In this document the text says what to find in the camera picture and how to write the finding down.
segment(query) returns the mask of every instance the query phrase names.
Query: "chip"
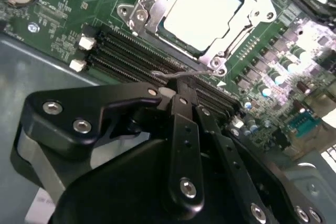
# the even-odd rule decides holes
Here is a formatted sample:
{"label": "chip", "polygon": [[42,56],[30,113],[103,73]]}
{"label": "chip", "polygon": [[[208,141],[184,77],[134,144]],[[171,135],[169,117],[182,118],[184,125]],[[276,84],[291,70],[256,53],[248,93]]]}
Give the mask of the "chip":
{"label": "chip", "polygon": [[246,77],[251,79],[252,81],[259,80],[261,78],[261,75],[258,74],[256,71],[250,69],[246,73]]}
{"label": "chip", "polygon": [[278,39],[274,44],[273,47],[277,49],[279,52],[288,52],[289,48],[286,45],[286,42],[283,39]]}
{"label": "chip", "polygon": [[256,63],[254,64],[254,66],[260,70],[261,72],[265,72],[269,70],[269,66],[267,64],[265,64],[263,61],[261,60],[257,60]]}
{"label": "chip", "polygon": [[264,54],[264,58],[270,62],[276,62],[279,60],[279,58],[272,51],[267,51],[267,53]]}
{"label": "chip", "polygon": [[289,41],[293,41],[293,42],[296,42],[299,39],[298,35],[294,33],[293,30],[290,28],[287,29],[287,31],[285,31],[285,33],[282,36],[288,39]]}
{"label": "chip", "polygon": [[322,36],[317,43],[320,44],[321,46],[324,46],[327,42],[329,41],[329,39],[326,36]]}
{"label": "chip", "polygon": [[237,82],[237,85],[239,87],[241,87],[242,89],[249,89],[251,87],[251,83],[249,83],[248,81],[241,79]]}

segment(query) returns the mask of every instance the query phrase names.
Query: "motherboard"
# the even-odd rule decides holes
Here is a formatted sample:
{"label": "motherboard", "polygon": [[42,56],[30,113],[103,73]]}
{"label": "motherboard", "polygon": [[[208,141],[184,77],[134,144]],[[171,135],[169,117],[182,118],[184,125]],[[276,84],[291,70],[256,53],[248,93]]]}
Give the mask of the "motherboard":
{"label": "motherboard", "polygon": [[335,28],[323,22],[293,0],[0,2],[0,29],[74,71],[159,87],[192,76],[220,126],[265,150],[286,151],[336,108]]}

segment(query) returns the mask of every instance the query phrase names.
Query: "white connector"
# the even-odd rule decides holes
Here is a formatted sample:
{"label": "white connector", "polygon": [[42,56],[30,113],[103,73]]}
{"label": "white connector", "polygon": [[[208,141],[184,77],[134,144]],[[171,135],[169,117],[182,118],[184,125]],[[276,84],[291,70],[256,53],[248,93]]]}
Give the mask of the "white connector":
{"label": "white connector", "polygon": [[80,72],[84,69],[85,66],[86,61],[84,60],[72,60],[69,67],[76,72]]}

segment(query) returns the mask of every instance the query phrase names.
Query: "mounting hole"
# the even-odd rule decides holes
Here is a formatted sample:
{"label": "mounting hole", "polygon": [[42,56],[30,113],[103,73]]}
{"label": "mounting hole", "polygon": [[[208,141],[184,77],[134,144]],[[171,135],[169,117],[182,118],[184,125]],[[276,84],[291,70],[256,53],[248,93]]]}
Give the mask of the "mounting hole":
{"label": "mounting hole", "polygon": [[184,141],[184,144],[185,144],[185,146],[187,146],[188,148],[191,148],[191,143],[190,143],[188,140]]}
{"label": "mounting hole", "polygon": [[235,166],[236,169],[240,169],[240,165],[237,162],[233,162],[233,165]]}
{"label": "mounting hole", "polygon": [[126,16],[126,15],[127,15],[127,10],[126,10],[126,8],[125,8],[125,7],[121,7],[121,8],[120,8],[120,13],[121,13],[122,16]]}
{"label": "mounting hole", "polygon": [[274,17],[274,13],[268,13],[266,17],[267,19],[272,19]]}

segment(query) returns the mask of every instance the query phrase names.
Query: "silver screw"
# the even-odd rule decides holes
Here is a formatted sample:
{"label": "silver screw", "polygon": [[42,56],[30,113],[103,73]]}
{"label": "silver screw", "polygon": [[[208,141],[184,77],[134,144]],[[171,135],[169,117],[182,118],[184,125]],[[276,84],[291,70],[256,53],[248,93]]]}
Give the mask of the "silver screw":
{"label": "silver screw", "polygon": [[318,223],[322,222],[320,216],[313,209],[309,209],[309,212]]}
{"label": "silver screw", "polygon": [[91,124],[88,121],[83,120],[83,119],[75,120],[72,126],[75,131],[82,133],[82,134],[87,134],[92,129]]}
{"label": "silver screw", "polygon": [[35,22],[30,22],[28,24],[28,31],[30,31],[33,34],[36,34],[40,31],[40,27]]}
{"label": "silver screw", "polygon": [[181,192],[188,198],[192,199],[195,198],[196,196],[196,187],[194,186],[193,183],[191,183],[190,180],[188,179],[183,179],[180,182],[180,189]]}
{"label": "silver screw", "polygon": [[203,111],[204,114],[206,114],[206,115],[210,115],[209,110],[207,110],[206,108],[202,108],[202,111]]}
{"label": "silver screw", "polygon": [[188,102],[187,102],[187,100],[185,100],[184,98],[180,98],[180,102],[182,102],[183,104],[187,104]]}
{"label": "silver screw", "polygon": [[139,21],[145,21],[145,19],[147,18],[147,13],[144,10],[138,10],[137,11],[137,19]]}
{"label": "silver screw", "polygon": [[151,95],[157,95],[158,93],[153,89],[148,89],[148,93]]}
{"label": "silver screw", "polygon": [[126,16],[126,15],[127,15],[127,10],[126,10],[126,8],[125,8],[125,7],[121,7],[121,8],[120,8],[120,13],[121,13],[122,16]]}
{"label": "silver screw", "polygon": [[298,214],[298,216],[300,217],[301,220],[303,220],[304,222],[309,222],[308,215],[300,207],[296,207],[295,211],[296,211],[296,213]]}
{"label": "silver screw", "polygon": [[61,104],[57,102],[45,102],[42,107],[44,112],[49,115],[58,115],[63,111]]}
{"label": "silver screw", "polygon": [[266,223],[266,215],[264,211],[257,205],[252,203],[251,204],[251,212],[253,216],[259,221],[261,224]]}

